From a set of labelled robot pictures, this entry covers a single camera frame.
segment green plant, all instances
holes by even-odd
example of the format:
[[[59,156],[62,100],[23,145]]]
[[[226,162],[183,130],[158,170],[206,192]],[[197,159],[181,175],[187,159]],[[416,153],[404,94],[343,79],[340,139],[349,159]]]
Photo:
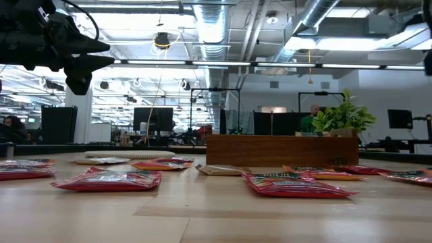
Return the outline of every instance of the green plant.
[[[315,132],[329,132],[332,129],[354,128],[361,133],[375,123],[376,117],[367,112],[365,106],[354,106],[348,90],[344,91],[345,100],[339,107],[328,107],[325,112],[318,112],[312,125]]]

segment table surface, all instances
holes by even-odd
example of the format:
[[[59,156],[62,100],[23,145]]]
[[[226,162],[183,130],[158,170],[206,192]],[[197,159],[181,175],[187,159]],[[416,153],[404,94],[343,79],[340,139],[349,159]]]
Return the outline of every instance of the table surface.
[[[205,163],[193,155],[194,164]],[[89,166],[82,153],[58,159],[57,180]],[[361,160],[398,171],[422,165]],[[102,167],[135,170],[128,164]],[[279,172],[280,168],[252,168]],[[348,199],[267,198],[241,177],[213,177],[191,167],[164,171],[149,192],[72,192],[54,178],[0,182],[0,242],[432,242],[432,188],[386,180],[327,181],[360,192]]]

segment snack bag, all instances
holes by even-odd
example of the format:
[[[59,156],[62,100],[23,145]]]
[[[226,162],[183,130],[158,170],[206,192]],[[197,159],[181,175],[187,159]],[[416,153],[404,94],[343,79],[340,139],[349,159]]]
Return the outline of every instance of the snack bag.
[[[344,167],[334,167],[335,171],[360,174],[360,175],[379,175],[380,173],[392,172],[388,169],[366,167],[361,165],[350,165]]]
[[[53,174],[54,171],[50,167],[32,167],[25,165],[0,166],[0,181],[47,178],[53,176]]]
[[[34,167],[34,168],[48,168],[51,167],[53,164],[50,160],[28,160],[28,159],[21,159],[21,160],[4,160],[0,161],[0,167],[1,166],[26,166],[26,167]]]
[[[142,170],[173,170],[173,169],[185,169],[192,166],[192,163],[184,162],[154,162],[141,161],[138,163],[131,164],[131,166],[142,169]]]
[[[159,158],[159,159],[151,159],[150,161],[152,162],[174,162],[174,163],[185,163],[185,162],[194,162],[195,159],[193,158],[170,158],[170,159],[166,159],[166,158]]]
[[[242,173],[251,172],[247,168],[232,165],[197,165],[195,169],[208,176],[240,176]]]
[[[77,165],[112,165],[116,163],[125,163],[130,161],[130,159],[124,158],[86,158],[86,159],[76,159],[71,161],[71,163],[75,163]]]
[[[91,167],[86,173],[51,185],[77,191],[135,191],[154,188],[161,178],[161,171],[109,171]]]
[[[334,172],[332,169],[325,169],[320,167],[289,167],[282,165],[283,169],[291,172],[300,172],[300,175],[304,172],[308,173],[308,176],[312,176],[317,180],[361,180],[361,177],[351,175],[345,172]]]
[[[274,175],[254,175],[243,173],[248,185],[257,192],[269,196],[299,198],[345,198],[356,194],[333,186],[302,179],[298,173],[289,173],[279,177]]]
[[[395,179],[403,182],[412,182],[423,186],[432,186],[432,171],[407,171],[407,172],[388,172],[380,173],[382,176],[389,179]]]

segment black monitor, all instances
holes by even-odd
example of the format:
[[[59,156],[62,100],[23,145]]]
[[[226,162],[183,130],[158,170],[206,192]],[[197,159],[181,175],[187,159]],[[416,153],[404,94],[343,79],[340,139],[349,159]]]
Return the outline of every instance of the black monitor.
[[[387,112],[391,129],[412,129],[411,111],[390,109]]]
[[[148,122],[151,108],[134,109],[134,131],[140,130],[141,122]],[[173,109],[172,108],[153,108],[151,113],[149,131],[173,130]]]

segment white pillar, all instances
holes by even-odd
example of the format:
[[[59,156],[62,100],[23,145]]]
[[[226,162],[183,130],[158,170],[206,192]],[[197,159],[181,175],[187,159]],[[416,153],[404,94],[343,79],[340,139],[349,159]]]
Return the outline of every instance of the white pillar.
[[[66,88],[65,107],[76,106],[78,114],[76,116],[74,143],[88,144],[90,142],[90,124],[92,119],[93,83],[88,87],[87,94],[84,96],[74,95]]]

